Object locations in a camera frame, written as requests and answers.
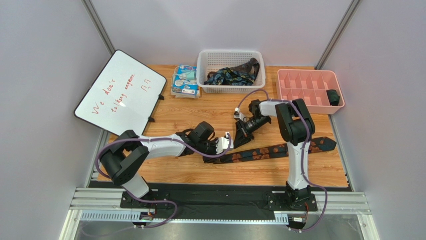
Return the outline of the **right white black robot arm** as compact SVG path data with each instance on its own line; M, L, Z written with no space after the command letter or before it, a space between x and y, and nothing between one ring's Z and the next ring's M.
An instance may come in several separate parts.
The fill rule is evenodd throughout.
M286 204L295 209L304 206L311 197L308 181L308 154L315 133L315 124L301 98L289 100L254 100L249 105L252 113L247 121L236 122L234 148L241 147L254 139L253 133L267 123L271 117L278 121L281 137L286 142L289 157L289 175L286 182Z

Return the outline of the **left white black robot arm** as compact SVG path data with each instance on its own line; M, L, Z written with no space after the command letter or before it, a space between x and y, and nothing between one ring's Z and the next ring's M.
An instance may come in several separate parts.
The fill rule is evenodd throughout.
M170 136L138 136L127 130L113 143L106 145L96 156L96 169L104 167L99 173L123 187L137 199L147 195L150 188L139 174L146 160L162 157L185 157L195 153L206 158L219 158L233 148L229 133L216 137L214 128L207 122L200 123Z

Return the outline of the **black orange floral tie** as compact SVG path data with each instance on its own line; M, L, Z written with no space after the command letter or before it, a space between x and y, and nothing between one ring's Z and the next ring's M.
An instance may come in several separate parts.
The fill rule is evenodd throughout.
M308 150L309 154L334 151L337 142L328 137L312 139ZM226 154L219 158L203 157L205 164L232 164L253 162L259 160L280 159L289 157L289 148L286 143L269 147L250 149L235 153Z

